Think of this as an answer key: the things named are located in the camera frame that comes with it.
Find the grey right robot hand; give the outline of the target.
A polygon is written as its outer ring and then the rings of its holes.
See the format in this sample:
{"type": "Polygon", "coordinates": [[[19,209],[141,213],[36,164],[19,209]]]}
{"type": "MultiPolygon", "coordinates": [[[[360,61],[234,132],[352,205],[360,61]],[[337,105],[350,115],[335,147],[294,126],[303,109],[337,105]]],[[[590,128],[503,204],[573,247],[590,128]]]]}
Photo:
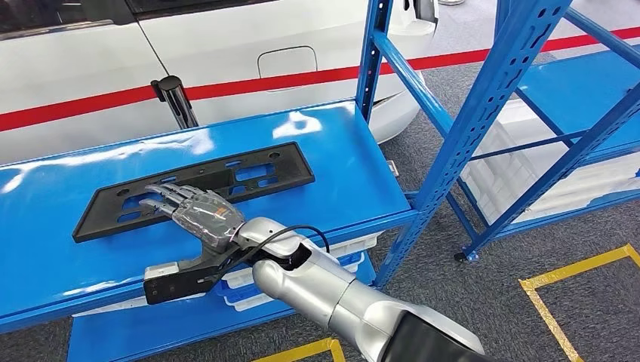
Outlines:
{"type": "Polygon", "coordinates": [[[170,217],[213,253],[226,252],[233,235],[245,222],[242,212],[211,190],[173,183],[147,185],[145,190],[162,199],[144,198],[139,205],[170,217]]]}

